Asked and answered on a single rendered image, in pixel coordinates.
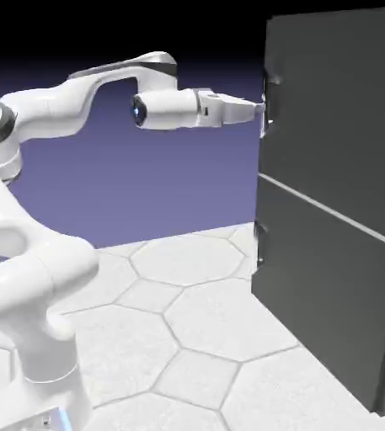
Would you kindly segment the dark grey cabinet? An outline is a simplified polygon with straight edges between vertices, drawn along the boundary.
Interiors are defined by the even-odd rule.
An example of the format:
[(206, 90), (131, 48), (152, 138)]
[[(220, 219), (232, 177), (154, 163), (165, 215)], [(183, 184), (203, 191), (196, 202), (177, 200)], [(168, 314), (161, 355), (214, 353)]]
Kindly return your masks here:
[(278, 15), (253, 294), (370, 412), (385, 416), (385, 5)]

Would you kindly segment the silver curved door handle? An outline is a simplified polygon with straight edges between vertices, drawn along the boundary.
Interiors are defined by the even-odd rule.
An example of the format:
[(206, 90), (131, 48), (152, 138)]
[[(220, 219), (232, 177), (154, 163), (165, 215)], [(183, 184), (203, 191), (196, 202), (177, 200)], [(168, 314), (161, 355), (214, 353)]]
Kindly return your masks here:
[(270, 126), (277, 119), (280, 110), (281, 78), (264, 72), (262, 92), (262, 115), (260, 138), (263, 138)]

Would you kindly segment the dark grey cabinet door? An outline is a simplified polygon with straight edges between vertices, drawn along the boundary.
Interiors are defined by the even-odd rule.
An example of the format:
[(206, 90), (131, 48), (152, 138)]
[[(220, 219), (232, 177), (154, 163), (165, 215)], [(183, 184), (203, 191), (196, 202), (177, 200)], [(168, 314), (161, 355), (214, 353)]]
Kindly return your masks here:
[[(261, 177), (258, 176), (257, 177), (257, 182), (256, 182), (256, 194), (255, 194), (255, 212), (254, 212), (254, 221), (258, 220), (260, 223), (260, 218), (259, 218), (259, 185), (260, 185), (260, 180)], [(259, 272), (259, 267), (257, 267), (257, 263), (256, 263), (256, 245), (255, 245), (255, 240), (254, 240), (254, 258), (253, 258), (253, 263), (254, 263), (254, 267), (252, 270), (252, 274), (251, 274), (251, 285), (254, 285), (254, 278), (255, 275)]]
[(270, 78), (266, 66), (266, 47), (267, 47), (267, 24), (268, 20), (265, 20), (264, 27), (264, 42), (263, 42), (263, 91), (262, 91), (262, 102), (265, 104), (265, 111), (261, 116), (261, 130), (259, 138), (259, 161), (258, 161), (258, 172), (264, 171), (264, 155), (265, 155), (265, 136), (270, 127), (270, 96), (269, 96), (269, 84)]

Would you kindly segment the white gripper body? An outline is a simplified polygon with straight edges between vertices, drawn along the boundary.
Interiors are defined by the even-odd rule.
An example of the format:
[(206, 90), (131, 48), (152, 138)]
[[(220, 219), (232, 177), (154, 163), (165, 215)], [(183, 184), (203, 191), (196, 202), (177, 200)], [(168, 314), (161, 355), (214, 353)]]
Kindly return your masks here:
[(257, 111), (257, 104), (244, 98), (226, 94), (221, 95), (222, 123), (227, 125), (252, 121)]

